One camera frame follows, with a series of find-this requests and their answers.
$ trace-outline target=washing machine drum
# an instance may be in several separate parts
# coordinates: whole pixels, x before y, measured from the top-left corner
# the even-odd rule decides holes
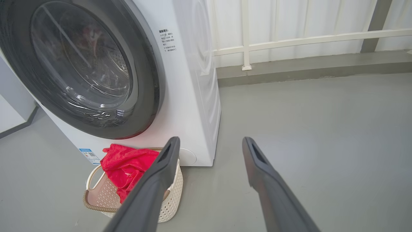
[[[150,126],[161,106],[164,71],[140,12],[110,0],[0,4],[4,55],[52,113],[109,139]]]

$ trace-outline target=gray concrete ledge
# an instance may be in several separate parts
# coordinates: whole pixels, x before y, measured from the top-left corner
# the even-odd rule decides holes
[[[217,69],[219,87],[356,76],[365,74],[411,73],[412,55],[406,51],[342,54],[323,57],[280,60]]]

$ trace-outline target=laundry basket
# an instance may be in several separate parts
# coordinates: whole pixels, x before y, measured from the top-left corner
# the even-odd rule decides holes
[[[178,209],[180,197],[183,189],[183,176],[180,169],[180,161],[178,160],[176,174],[172,185],[167,189],[160,208],[158,222],[166,222],[170,220]],[[106,216],[112,218],[118,208],[120,208],[120,197],[117,195],[117,187],[109,180],[104,173],[93,188],[90,187],[90,182],[94,174],[101,168],[97,166],[91,173],[86,182],[86,191],[83,196],[84,205],[92,210],[100,211]]]

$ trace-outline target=red towel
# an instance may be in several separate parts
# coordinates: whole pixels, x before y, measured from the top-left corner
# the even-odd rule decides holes
[[[118,144],[111,144],[103,152],[107,154],[100,163],[107,177],[118,188],[120,203],[159,155],[159,152],[150,149],[134,149]]]

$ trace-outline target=washing machine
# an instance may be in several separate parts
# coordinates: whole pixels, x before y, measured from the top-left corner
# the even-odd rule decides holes
[[[221,107],[205,0],[4,0],[0,30],[73,155],[99,164],[112,143],[179,136],[181,165],[213,165]]]

